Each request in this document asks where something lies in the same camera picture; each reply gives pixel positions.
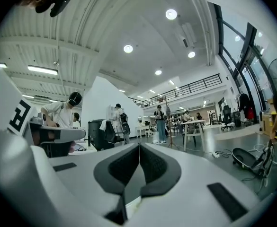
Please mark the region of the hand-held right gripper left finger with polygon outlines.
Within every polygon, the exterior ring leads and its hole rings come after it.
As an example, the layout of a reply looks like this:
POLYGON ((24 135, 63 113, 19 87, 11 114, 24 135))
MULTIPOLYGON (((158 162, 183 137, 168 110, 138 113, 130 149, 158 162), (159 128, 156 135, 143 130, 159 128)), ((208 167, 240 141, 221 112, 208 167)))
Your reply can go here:
POLYGON ((58 178, 88 210, 119 225, 131 216, 126 187, 138 165, 139 144, 132 143, 95 153, 51 158, 58 178))

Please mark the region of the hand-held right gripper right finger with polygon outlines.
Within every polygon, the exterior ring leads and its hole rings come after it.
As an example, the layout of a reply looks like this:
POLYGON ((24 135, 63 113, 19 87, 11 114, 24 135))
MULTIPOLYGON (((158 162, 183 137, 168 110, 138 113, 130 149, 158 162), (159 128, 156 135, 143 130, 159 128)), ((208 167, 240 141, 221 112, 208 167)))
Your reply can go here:
POLYGON ((128 220, 130 227, 226 227, 231 220, 209 191, 207 185, 221 183, 247 210, 259 199, 244 183, 211 161, 149 144, 174 158, 181 167, 177 184, 163 196, 143 198, 128 220))

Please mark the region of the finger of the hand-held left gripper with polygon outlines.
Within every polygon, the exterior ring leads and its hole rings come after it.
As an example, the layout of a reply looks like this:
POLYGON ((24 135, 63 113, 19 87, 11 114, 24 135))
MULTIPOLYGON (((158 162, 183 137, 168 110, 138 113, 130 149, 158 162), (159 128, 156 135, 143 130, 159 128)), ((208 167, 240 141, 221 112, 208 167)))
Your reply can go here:
POLYGON ((86 136, 84 129, 59 128, 59 137, 57 143, 66 143, 80 140, 86 136))

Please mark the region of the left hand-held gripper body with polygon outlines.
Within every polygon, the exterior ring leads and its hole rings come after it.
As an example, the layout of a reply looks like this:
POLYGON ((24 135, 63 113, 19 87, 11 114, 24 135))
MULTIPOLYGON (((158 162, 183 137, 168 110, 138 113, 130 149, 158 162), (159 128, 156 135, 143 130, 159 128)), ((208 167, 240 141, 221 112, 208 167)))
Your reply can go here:
POLYGON ((49 158, 61 155, 61 148, 47 136, 48 131, 58 128, 44 125, 43 119, 37 116, 36 109, 24 98, 16 106, 8 123, 8 130, 24 138, 29 146, 41 147, 49 158))

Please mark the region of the person's left hand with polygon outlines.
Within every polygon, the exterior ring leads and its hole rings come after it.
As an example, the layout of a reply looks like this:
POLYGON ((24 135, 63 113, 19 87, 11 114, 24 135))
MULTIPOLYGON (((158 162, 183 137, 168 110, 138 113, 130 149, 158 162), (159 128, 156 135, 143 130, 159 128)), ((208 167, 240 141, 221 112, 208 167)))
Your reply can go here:
POLYGON ((50 141, 59 140, 61 137, 61 131, 60 130, 48 131, 47 136, 50 141))

